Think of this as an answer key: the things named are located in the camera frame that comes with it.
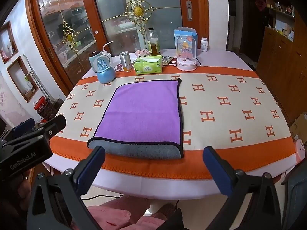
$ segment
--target white pill bottle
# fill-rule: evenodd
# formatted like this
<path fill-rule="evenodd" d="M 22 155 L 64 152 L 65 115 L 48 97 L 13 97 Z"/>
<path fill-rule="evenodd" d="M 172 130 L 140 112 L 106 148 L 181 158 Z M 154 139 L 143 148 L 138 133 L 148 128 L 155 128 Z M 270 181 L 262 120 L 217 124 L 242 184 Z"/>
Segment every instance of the white pill bottle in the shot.
<path fill-rule="evenodd" d="M 208 51 L 208 39 L 206 37 L 201 38 L 201 51 L 202 52 Z"/>

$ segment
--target snow globe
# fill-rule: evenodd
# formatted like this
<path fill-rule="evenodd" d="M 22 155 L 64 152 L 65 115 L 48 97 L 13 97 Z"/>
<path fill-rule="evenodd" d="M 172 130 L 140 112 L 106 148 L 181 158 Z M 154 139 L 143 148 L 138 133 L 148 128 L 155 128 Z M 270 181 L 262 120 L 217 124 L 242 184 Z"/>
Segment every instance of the snow globe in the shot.
<path fill-rule="evenodd" d="M 192 36 L 177 39 L 177 68 L 181 71 L 193 71 L 196 65 L 196 41 Z"/>
<path fill-rule="evenodd" d="M 107 55 L 99 55 L 93 60 L 92 69 L 97 73 L 98 81 L 106 84 L 115 79 L 115 70 L 111 66 L 111 60 Z"/>

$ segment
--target green tissue package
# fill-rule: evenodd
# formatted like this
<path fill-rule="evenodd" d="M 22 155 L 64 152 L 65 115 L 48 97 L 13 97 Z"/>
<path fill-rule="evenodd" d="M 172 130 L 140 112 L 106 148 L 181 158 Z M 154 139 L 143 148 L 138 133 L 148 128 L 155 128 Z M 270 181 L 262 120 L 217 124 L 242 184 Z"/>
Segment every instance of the green tissue package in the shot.
<path fill-rule="evenodd" d="M 161 55 L 138 57 L 134 63 L 136 75 L 162 73 L 162 67 Z"/>

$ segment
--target black cable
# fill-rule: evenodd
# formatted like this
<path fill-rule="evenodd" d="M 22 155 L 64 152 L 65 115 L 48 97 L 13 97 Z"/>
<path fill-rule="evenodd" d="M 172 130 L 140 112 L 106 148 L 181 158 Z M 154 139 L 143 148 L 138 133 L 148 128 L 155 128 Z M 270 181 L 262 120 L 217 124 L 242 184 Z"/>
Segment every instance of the black cable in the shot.
<path fill-rule="evenodd" d="M 122 197 L 122 195 L 120 195 L 119 197 L 117 197 L 117 196 L 110 196 L 110 195 L 103 195 L 103 194 L 100 194 L 100 195 L 96 195 L 96 196 L 91 197 L 91 198 L 84 198 L 84 199 L 81 199 L 81 200 L 91 200 L 91 199 L 95 199 L 95 198 L 101 197 L 101 196 L 103 196 L 103 197 L 109 197 L 109 198 L 120 198 L 120 197 Z"/>
<path fill-rule="evenodd" d="M 177 205 L 178 205 L 178 202 L 179 202 L 180 200 L 177 200 L 177 202 L 176 202 L 176 205 L 175 205 L 175 210 L 177 211 Z"/>

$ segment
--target microfiber towel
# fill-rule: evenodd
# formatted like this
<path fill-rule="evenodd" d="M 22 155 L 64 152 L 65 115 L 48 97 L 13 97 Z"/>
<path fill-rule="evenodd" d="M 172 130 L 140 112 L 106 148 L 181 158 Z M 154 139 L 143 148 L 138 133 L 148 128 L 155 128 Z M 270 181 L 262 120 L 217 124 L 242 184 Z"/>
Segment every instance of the microfiber towel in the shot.
<path fill-rule="evenodd" d="M 126 157 L 183 158 L 180 83 L 151 80 L 118 87 L 87 146 Z"/>

